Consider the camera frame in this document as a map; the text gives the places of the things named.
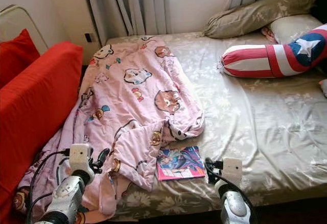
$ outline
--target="captain america pillow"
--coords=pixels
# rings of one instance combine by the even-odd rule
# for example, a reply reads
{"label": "captain america pillow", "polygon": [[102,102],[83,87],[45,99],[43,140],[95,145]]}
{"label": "captain america pillow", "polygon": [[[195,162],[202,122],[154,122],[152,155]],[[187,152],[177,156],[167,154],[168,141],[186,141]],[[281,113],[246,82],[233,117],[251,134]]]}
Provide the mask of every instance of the captain america pillow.
{"label": "captain america pillow", "polygon": [[244,78],[292,76],[309,70],[327,58],[327,24],[290,44],[236,45],[221,62],[226,74]]}

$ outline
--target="pink blanket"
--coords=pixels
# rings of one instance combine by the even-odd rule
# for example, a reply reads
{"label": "pink blanket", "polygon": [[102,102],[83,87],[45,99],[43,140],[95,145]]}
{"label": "pink blanket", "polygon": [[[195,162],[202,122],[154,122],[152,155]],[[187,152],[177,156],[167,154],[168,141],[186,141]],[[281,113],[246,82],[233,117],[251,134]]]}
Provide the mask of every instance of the pink blanket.
{"label": "pink blanket", "polygon": [[[95,223],[114,215],[129,184],[151,191],[161,146],[202,131],[203,112],[177,58],[160,38],[143,37],[137,43],[107,45],[96,52],[78,103],[41,158],[72,143],[89,143],[93,157],[110,148],[103,173],[86,187],[82,205],[87,211],[79,214],[86,223]],[[18,191],[29,185],[35,166]],[[67,174],[68,161],[62,156],[49,160],[36,181],[33,199],[52,191]],[[50,200],[38,204],[38,217]]]}

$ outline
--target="white star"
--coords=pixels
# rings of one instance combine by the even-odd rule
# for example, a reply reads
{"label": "white star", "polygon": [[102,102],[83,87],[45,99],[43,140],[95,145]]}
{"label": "white star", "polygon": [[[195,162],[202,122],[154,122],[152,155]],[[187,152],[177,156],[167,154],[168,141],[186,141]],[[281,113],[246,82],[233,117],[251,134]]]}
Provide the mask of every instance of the white star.
{"label": "white star", "polygon": [[312,40],[312,41],[307,41],[304,39],[296,40],[295,43],[301,46],[297,54],[305,54],[308,57],[311,57],[311,49],[315,47],[320,41],[321,40]]}

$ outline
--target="pink magazine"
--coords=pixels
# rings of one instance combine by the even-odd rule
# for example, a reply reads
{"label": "pink magazine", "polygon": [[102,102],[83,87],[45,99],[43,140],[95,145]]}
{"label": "pink magazine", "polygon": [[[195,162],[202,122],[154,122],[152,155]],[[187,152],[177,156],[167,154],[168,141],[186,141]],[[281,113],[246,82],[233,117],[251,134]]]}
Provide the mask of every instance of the pink magazine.
{"label": "pink magazine", "polygon": [[199,178],[205,175],[197,146],[160,150],[157,169],[159,181]]}

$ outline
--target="wire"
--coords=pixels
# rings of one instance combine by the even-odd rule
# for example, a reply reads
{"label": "wire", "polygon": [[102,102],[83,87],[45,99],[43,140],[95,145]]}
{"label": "wire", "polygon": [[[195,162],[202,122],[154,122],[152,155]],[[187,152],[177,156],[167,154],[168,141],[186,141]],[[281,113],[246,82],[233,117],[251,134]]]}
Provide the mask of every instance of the wire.
{"label": "wire", "polygon": [[237,192],[239,192],[240,194],[241,194],[241,196],[243,197],[243,199],[244,199],[244,201],[247,203],[247,205],[249,206],[249,209],[250,209],[250,212],[251,212],[251,214],[253,214],[253,222],[255,223],[255,224],[257,224],[257,223],[259,223],[258,222],[258,216],[256,215],[256,212],[255,212],[255,210],[254,210],[254,207],[253,207],[253,205],[252,205],[252,203],[251,203],[251,201],[248,199],[248,197],[245,195],[245,193],[238,187],[238,186],[236,186],[233,182],[230,182],[229,180],[227,180],[226,178],[224,178],[224,177],[222,177],[221,175],[219,175],[219,174],[217,174],[217,173],[215,173],[215,172],[213,172],[210,168],[209,168],[209,166],[207,165],[207,163],[206,162],[204,162],[204,166],[205,166],[205,168],[211,173],[211,174],[213,174],[214,176],[216,176],[219,180],[223,180],[224,182],[226,182],[231,188],[232,188],[232,190],[234,190],[234,191],[237,191]]}
{"label": "wire", "polygon": [[55,155],[55,154],[64,154],[67,156],[67,153],[69,154],[69,149],[63,150],[63,151],[58,151],[58,152],[53,152],[50,153],[48,156],[46,156],[46,158],[41,162],[41,164],[37,167],[32,180],[31,180],[31,184],[30,184],[30,193],[29,193],[29,204],[28,204],[28,212],[27,212],[27,217],[26,217],[26,224],[30,224],[31,223],[31,216],[32,216],[32,212],[33,212],[33,206],[35,205],[35,203],[37,201],[33,202],[33,187],[34,187],[34,181],[36,179],[36,176],[39,174],[40,170],[42,169],[42,167],[44,166],[44,164],[46,163],[46,161],[48,160],[48,158],[50,158],[51,156]]}

